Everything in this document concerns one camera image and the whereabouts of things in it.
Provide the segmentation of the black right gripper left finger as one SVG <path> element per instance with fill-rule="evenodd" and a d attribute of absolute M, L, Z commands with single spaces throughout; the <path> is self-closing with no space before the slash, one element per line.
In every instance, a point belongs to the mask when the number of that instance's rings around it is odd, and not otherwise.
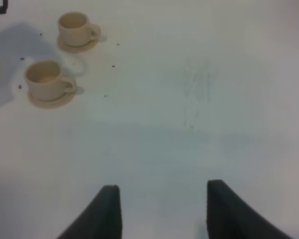
<path fill-rule="evenodd" d="M 104 186 L 60 239 L 121 239 L 123 231 L 120 189 Z"/>

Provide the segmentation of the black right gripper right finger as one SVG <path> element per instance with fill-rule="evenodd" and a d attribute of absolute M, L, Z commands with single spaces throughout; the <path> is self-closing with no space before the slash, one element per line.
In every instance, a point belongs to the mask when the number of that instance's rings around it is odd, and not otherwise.
<path fill-rule="evenodd" d="M 289 239 L 224 181 L 207 183 L 207 231 L 210 239 Z"/>

